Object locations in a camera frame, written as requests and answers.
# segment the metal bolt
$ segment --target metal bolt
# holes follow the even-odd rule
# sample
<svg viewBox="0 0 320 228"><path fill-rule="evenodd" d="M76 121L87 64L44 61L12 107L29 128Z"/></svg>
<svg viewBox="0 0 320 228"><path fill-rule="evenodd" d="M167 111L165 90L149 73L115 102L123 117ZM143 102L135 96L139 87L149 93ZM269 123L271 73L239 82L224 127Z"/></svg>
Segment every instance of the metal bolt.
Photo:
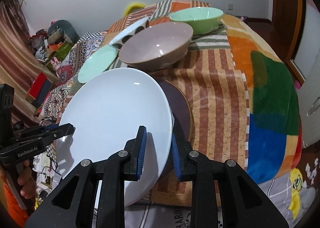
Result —
<svg viewBox="0 0 320 228"><path fill-rule="evenodd" d="M230 167L234 167L236 165L236 162L233 159L228 159L227 160L227 165Z"/></svg>
<svg viewBox="0 0 320 228"><path fill-rule="evenodd" d="M189 155L192 158L196 158L199 156L199 152L198 151L190 151Z"/></svg>
<svg viewBox="0 0 320 228"><path fill-rule="evenodd" d="M128 155L128 152L127 151L119 151L118 155L120 157L126 157Z"/></svg>
<svg viewBox="0 0 320 228"><path fill-rule="evenodd" d="M81 166L86 167L88 165L90 165L90 160L89 159L84 159L81 161Z"/></svg>

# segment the orange cloth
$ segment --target orange cloth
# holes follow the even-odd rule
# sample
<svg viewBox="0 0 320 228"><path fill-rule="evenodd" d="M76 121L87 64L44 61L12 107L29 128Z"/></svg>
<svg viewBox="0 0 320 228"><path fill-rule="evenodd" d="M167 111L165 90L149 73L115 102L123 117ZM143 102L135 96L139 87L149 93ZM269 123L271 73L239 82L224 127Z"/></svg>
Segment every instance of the orange cloth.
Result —
<svg viewBox="0 0 320 228"><path fill-rule="evenodd" d="M8 206L8 213L11 216L11 218L15 221L15 223L20 226L21 228L24 227L24 224L26 223L27 219L29 218L27 211L21 210L18 202L14 198L14 195L8 189L8 187L4 184L4 195L7 199L7 206Z"/></svg>

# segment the pink curtain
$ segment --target pink curtain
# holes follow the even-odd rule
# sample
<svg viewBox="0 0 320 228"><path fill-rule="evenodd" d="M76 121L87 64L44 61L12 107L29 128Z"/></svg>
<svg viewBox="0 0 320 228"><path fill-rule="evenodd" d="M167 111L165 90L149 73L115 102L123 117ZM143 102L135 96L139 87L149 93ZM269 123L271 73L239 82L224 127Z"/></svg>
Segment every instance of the pink curtain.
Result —
<svg viewBox="0 0 320 228"><path fill-rule="evenodd" d="M12 122L23 120L26 126L34 126L35 107L25 100L28 89L40 72L49 80L57 78L42 65L26 44L28 26L18 0L0 2L0 84L6 83L15 89Z"/></svg>

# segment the mint green bowl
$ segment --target mint green bowl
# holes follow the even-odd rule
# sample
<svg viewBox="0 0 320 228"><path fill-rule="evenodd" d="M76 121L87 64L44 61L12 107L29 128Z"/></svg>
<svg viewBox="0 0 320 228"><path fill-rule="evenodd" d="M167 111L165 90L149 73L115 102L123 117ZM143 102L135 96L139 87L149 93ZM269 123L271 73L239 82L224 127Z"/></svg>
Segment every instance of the mint green bowl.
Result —
<svg viewBox="0 0 320 228"><path fill-rule="evenodd" d="M171 13L169 18L189 24L193 35L203 35L218 29L222 15L223 11L217 8L195 7Z"/></svg>

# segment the pink rabbit toy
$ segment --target pink rabbit toy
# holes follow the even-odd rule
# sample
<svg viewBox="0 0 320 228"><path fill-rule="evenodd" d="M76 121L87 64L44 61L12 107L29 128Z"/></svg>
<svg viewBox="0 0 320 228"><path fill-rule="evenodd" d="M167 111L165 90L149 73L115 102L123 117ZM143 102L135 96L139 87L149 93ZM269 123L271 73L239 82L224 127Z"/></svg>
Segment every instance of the pink rabbit toy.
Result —
<svg viewBox="0 0 320 228"><path fill-rule="evenodd" d="M56 74L58 76L58 78L60 78L60 74L61 74L61 62L54 57L50 63L52 64L52 68L56 71Z"/></svg>

